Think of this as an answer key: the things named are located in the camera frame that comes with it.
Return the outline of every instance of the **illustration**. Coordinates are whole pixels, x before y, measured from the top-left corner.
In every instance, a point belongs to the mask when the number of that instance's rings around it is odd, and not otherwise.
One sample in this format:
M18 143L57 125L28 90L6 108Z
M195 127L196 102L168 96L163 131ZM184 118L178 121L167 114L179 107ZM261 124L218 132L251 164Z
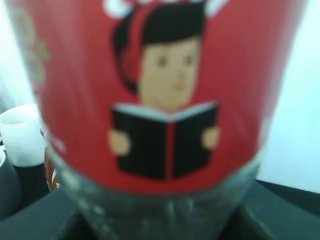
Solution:
M116 27L118 74L139 100L112 109L108 145L122 172L168 181L209 163L219 142L219 104L190 107L205 25L203 3L151 3Z

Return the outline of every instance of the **dark table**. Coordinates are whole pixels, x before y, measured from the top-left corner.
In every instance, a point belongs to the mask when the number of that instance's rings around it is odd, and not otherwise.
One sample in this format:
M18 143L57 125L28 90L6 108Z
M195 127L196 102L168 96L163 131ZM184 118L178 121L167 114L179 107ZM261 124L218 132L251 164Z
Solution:
M0 222L0 240L95 239L77 206L63 191L58 189L48 194L43 165L16 170L22 184L23 199L19 212ZM263 185L275 193L278 191L283 198L291 196L296 204L309 202L306 204L309 207L304 208L312 214L272 193ZM319 240L320 218L317 210L314 211L320 204L319 195L298 190L299 197L295 198L294 192L256 182L234 212L221 239Z

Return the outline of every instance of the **black book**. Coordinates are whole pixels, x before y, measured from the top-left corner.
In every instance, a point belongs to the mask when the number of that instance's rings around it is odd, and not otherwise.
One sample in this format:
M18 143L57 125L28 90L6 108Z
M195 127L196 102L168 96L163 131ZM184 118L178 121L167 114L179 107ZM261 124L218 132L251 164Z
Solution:
M206 166L211 151L202 134L216 123L218 104L206 102L176 114L151 108L116 104L114 126L130 138L126 156L118 156L121 171L158 180L172 180Z

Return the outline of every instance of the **red headphones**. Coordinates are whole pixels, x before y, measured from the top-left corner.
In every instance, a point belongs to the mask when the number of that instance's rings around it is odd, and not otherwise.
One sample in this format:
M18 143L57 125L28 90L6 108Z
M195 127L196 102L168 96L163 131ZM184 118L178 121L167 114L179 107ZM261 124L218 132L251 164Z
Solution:
M139 8L129 25L129 43L120 53L122 70L126 78L134 82L138 80L141 71L142 37L146 18L158 7L160 3L154 1Z

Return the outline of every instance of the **white cup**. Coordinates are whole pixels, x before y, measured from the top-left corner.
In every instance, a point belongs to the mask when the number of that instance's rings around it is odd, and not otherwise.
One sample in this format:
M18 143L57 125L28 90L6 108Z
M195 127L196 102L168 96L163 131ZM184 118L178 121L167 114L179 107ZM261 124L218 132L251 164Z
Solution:
M45 141L36 104L22 105L0 115L0 134L8 159L17 167L45 162Z

